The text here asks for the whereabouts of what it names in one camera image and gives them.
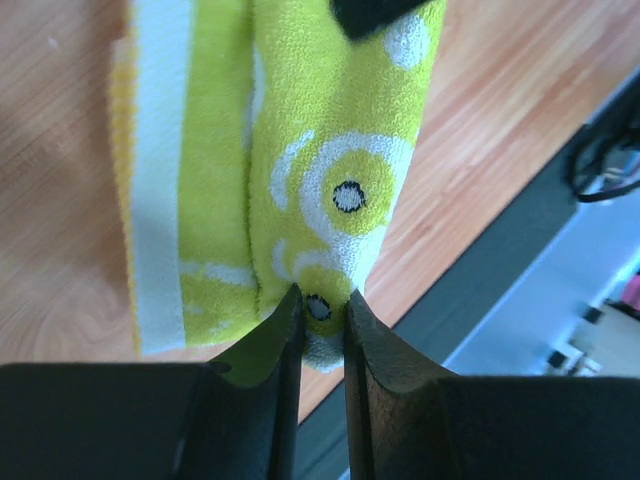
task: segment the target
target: pink object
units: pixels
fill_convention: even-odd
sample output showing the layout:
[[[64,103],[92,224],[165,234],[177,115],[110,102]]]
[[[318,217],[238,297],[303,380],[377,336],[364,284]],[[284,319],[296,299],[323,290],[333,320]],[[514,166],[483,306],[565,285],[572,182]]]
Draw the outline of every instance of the pink object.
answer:
[[[640,312],[640,275],[633,277],[624,288],[622,301]]]

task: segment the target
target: black and white dot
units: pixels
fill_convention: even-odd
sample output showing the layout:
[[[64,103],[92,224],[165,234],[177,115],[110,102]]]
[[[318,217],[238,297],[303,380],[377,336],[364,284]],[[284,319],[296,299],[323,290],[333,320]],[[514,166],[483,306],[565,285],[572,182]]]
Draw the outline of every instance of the black and white dot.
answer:
[[[360,184],[347,180],[333,189],[333,203],[338,210],[353,213],[366,206],[366,199]]]
[[[331,317],[331,307],[320,295],[309,295],[307,297],[307,308],[309,313],[316,320],[328,320]]]

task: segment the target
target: wood grain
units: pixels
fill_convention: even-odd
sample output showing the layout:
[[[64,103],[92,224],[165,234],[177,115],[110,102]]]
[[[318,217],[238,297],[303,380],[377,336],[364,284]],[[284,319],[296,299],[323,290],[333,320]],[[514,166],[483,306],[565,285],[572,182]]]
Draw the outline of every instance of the wood grain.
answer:
[[[106,132],[121,18],[108,0],[0,2],[2,363],[139,360]],[[640,64],[638,45],[640,0],[450,0],[414,163],[368,282],[384,322]],[[341,375],[305,369],[300,418]]]

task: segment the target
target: towel fold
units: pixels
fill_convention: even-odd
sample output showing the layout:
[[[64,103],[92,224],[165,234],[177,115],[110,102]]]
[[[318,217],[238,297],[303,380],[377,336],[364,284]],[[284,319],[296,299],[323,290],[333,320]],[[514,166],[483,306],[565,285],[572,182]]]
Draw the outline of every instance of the towel fold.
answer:
[[[444,1],[360,43],[327,0],[132,0],[111,132],[142,353],[236,340],[296,282],[342,362],[415,146]]]

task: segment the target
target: yellow-green cloth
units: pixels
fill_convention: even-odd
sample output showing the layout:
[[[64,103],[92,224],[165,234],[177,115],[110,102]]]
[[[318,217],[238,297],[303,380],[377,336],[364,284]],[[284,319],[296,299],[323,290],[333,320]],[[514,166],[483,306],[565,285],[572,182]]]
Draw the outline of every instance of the yellow-green cloth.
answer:
[[[141,352],[236,340],[296,282],[342,361],[419,132],[445,4],[351,43],[328,0],[132,0],[111,130]]]

